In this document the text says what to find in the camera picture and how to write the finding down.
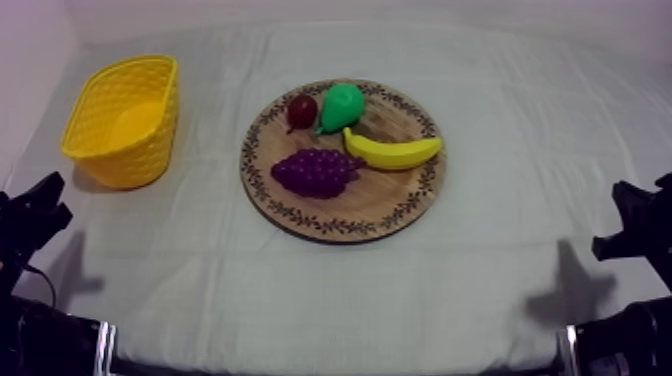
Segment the round wooden plate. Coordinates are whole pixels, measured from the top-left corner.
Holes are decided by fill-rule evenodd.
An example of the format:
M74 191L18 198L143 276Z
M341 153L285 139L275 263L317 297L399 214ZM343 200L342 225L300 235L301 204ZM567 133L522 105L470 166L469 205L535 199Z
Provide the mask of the round wooden plate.
M353 133L382 142L441 136L427 112L394 89L364 80L319 81L286 93L261 112L243 142L240 171L252 203L277 226L310 240L360 243L403 229L430 207L441 191L446 153L442 149L422 166L407 171L360 169L358 180L328 200L305 198L284 189L270 175L275 163L304 148L344 151L340 133L318 137L314 129L306 129L286 134L287 105L298 94L308 94L321 107L327 90L340 82L357 85L366 98L366 112Z

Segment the table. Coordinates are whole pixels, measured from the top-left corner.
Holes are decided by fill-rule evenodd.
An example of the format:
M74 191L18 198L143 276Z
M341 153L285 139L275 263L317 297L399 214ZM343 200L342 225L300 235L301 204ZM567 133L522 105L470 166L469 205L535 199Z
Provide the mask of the table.
M60 155L60 136L91 73L144 53L180 64L173 160L148 187L108 192ZM157 34L91 46L70 64L10 193L65 176L75 220L34 264L61 286L63 309L117 324L131 359L329 374L545 364L563 325L668 293L644 260L598 263L590 242L620 229L613 183L653 189L672 166L671 74L584 45L436 24ZM336 77L413 97L449 160L416 224L347 248L275 228L238 173L268 102ZM22 286L48 296L39 281Z

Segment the decorative plate border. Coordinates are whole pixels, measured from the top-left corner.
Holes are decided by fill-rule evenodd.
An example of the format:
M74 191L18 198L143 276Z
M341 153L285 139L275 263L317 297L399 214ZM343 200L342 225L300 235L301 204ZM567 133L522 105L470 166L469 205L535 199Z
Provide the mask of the decorative plate border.
M261 171L254 165L254 161L257 159L257 149L260 145L259 133L261 132L262 127L272 123L280 114L284 113L292 98L299 94L307 94L311 96L319 95L322 92L329 90L329 88L335 84L342 82L353 82L365 96L379 96L383 100L392 103L394 107L414 118L418 124L422 126L420 132L423 137L436 137L438 133L436 125L433 120L426 115L424 110L413 103L408 103L404 97L381 84L371 81L348 79L320 81L313 84L307 84L298 90L289 91L283 95L279 101L276 100L275 104L266 108L259 115L257 120L250 126L245 140L243 141L240 163L241 176L252 188L252 192L248 191L249 195L256 198L260 204L266 205L266 209L271 213L281 215L297 227L303 226L312 228L320 231L322 235L338 232L340 234L356 233L368 236L380 233L380 236L374 238L378 239L391 234L390 230L397 227L406 215L417 210L418 205L421 202L421 197L427 196L430 192L438 194L438 192L434 191L434 183L438 177L436 171L439 166L438 156L434 156L423 165L422 173L417 180L418 189L414 192L410 192L405 201L398 203L388 215L383 216L379 221L375 222L355 222L339 218L333 218L329 221L320 221L317 219L317 216L303 213L299 208L285 206L282 201L274 199L271 196L268 188L264 184Z

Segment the yellow basket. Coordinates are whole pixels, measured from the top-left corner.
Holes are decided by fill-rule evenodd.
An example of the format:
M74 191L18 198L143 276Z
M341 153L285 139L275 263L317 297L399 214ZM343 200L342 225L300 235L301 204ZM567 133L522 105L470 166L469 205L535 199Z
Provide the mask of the yellow basket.
M110 188L149 184L168 167L177 107L175 59L151 55L117 62L84 85L61 149Z

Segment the white wall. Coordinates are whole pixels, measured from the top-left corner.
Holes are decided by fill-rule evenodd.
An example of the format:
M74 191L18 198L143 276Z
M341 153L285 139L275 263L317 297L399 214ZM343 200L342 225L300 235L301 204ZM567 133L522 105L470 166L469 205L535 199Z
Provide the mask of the white wall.
M0 188L77 46L62 0L0 0Z
M224 21L451 22L579 40L672 61L672 0L65 0L85 42Z

